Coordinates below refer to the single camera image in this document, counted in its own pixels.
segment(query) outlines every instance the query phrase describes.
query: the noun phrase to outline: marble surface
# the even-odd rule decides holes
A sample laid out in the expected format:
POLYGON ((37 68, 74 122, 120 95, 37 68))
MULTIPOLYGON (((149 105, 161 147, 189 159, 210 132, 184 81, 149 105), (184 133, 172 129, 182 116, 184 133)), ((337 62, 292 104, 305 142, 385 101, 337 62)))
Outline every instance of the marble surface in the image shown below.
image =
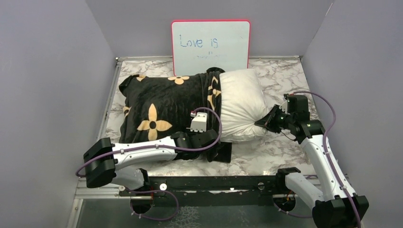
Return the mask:
MULTIPOLYGON (((302 65, 299 59, 250 59, 249 68, 256 69, 262 90, 268 104, 284 102, 283 94, 290 91, 308 90, 302 65)), ((149 77, 173 76, 171 60, 124 61, 119 75, 121 84, 129 75, 142 74, 149 77)), ((310 100, 311 118, 317 112, 310 100)), ((113 143, 118 142, 120 126, 123 123, 125 97, 116 87, 112 108, 107 120, 105 136, 113 143)), ((191 161, 162 161, 139 163, 137 168, 148 171, 150 176, 237 176, 237 175, 274 175, 279 168, 298 167, 304 174, 315 171, 306 155, 296 142, 283 134, 268 133, 259 140, 232 144, 231 163, 207 162, 205 159, 191 161)))

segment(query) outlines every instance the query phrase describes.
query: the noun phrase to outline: pillowcase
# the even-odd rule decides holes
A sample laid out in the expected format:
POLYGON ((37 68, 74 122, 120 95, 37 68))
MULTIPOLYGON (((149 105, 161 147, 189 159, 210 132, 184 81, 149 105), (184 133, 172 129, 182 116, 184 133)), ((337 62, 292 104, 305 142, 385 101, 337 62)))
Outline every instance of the pillowcase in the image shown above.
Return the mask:
POLYGON ((250 141, 266 135, 254 123, 271 110, 254 69, 220 74, 222 142, 250 141))

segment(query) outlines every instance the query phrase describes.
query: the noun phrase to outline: gray partition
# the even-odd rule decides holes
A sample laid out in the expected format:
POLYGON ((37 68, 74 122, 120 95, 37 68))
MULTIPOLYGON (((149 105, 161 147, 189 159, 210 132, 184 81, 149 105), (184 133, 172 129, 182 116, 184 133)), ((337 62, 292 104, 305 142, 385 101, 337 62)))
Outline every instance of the gray partition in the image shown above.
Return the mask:
POLYGON ((84 0, 2 0, 0 21, 1 227, 66 227, 115 58, 84 0))
POLYGON ((249 19, 252 56, 303 55, 333 0, 86 0, 119 57, 170 56, 174 19, 249 19))
POLYGON ((302 59, 309 87, 335 107, 330 143, 369 200, 366 228, 402 226, 402 11, 401 0, 337 0, 302 59))

